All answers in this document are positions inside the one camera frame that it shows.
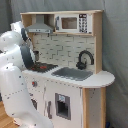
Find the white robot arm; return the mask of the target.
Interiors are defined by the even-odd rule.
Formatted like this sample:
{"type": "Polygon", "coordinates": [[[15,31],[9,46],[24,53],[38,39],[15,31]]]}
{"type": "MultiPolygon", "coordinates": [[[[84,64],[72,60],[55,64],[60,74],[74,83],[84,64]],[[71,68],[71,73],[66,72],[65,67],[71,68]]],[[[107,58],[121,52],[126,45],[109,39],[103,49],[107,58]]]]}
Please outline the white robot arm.
{"type": "Polygon", "coordinates": [[[5,111],[21,120],[19,128],[53,128],[51,120],[33,106],[22,75],[34,62],[33,45],[23,23],[12,23],[11,30],[0,36],[0,94],[5,111]]]}

